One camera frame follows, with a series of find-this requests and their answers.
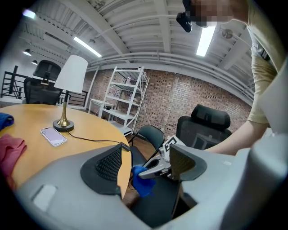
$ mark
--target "smartphone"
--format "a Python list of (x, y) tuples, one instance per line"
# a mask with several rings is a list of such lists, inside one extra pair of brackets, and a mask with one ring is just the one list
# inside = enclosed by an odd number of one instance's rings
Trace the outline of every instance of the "smartphone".
[(53, 147), (58, 147), (67, 141), (67, 138), (53, 127), (43, 128), (40, 132)]

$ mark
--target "brass lamp base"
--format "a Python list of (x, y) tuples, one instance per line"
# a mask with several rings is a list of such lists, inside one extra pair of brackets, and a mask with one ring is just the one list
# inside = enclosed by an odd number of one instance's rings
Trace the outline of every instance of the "brass lamp base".
[(67, 96), (65, 96), (65, 102), (63, 103), (63, 111), (60, 120), (56, 120), (53, 122), (53, 128), (58, 132), (66, 133), (70, 132), (74, 129), (74, 122), (67, 120), (66, 117), (66, 107), (67, 107)]

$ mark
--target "white lampshade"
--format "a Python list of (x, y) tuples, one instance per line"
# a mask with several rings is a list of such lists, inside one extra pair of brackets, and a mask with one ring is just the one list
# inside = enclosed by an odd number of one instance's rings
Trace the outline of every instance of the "white lampshade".
[(88, 62), (76, 55), (71, 55), (63, 66), (55, 83), (56, 88), (82, 93)]

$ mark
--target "table lamp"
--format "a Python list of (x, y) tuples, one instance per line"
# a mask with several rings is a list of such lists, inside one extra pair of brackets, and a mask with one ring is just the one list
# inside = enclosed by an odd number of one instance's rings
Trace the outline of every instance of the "table lamp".
[(74, 122), (67, 120), (66, 117), (68, 94), (70, 91), (82, 93), (87, 66), (88, 62), (85, 59), (71, 55), (56, 80), (54, 87), (66, 90), (62, 116), (59, 120), (53, 122), (54, 129), (59, 132), (64, 133), (74, 129)]

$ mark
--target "wooden floor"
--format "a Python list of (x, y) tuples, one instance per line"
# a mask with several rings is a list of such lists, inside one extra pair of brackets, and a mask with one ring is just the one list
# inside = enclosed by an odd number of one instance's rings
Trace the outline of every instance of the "wooden floor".
[[(132, 135), (129, 135), (126, 138), (129, 141), (132, 137), (133, 137)], [(149, 159), (150, 156), (155, 152), (155, 149), (152, 144), (138, 137), (134, 138), (133, 143), (135, 146), (137, 146), (137, 148), (140, 150), (140, 152), (143, 154), (143, 156), (146, 159)], [(135, 202), (137, 198), (139, 197), (138, 192), (133, 189), (134, 189), (133, 186), (129, 183), (125, 196), (122, 200), (123, 203), (128, 207), (130, 207), (133, 204), (133, 202)]]

